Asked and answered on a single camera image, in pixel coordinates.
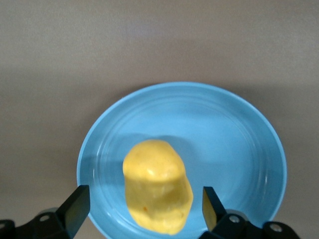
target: gray background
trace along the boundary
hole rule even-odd
[[[276,220],[319,234],[319,2],[0,0],[0,218],[17,225],[76,188],[97,117],[141,87],[196,81],[254,104],[280,136]],[[77,239],[103,238],[87,219]]]

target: blue plate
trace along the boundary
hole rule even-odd
[[[154,138],[181,156],[194,194],[186,225],[174,236],[139,227],[125,202],[123,159]],[[284,150],[267,119],[229,91],[190,82],[146,87],[116,102],[88,132],[77,166],[78,185],[90,186],[89,217],[108,239],[198,238],[207,230],[203,186],[261,227],[275,216],[286,178]]]

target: metal bolt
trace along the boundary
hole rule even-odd
[[[283,231],[283,229],[281,228],[281,226],[279,226],[278,224],[272,223],[269,225],[269,227],[274,230],[277,233],[281,233]]]
[[[48,220],[49,218],[50,218],[49,215],[44,215],[44,216],[40,217],[39,221],[44,222],[44,221]]]
[[[230,220],[231,222],[233,222],[233,223],[239,223],[239,222],[240,222],[239,218],[238,218],[237,216],[235,216],[235,215],[231,215],[231,216],[229,217],[229,220]]]

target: yellow object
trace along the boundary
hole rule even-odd
[[[135,145],[123,162],[125,197],[138,225],[174,235],[184,227],[193,201],[185,166],[163,140]]]

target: screw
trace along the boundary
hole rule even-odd
[[[281,226],[279,226],[278,224],[272,223],[269,225],[269,227],[274,230],[277,233],[281,233],[283,231],[283,229],[281,228]]]
[[[239,222],[240,222],[239,218],[238,218],[237,216],[235,216],[235,215],[231,215],[231,216],[229,217],[229,220],[230,220],[231,222],[233,222],[233,223],[239,223]]]
[[[44,215],[44,216],[40,217],[39,221],[44,222],[44,221],[48,220],[49,218],[50,218],[49,215]]]

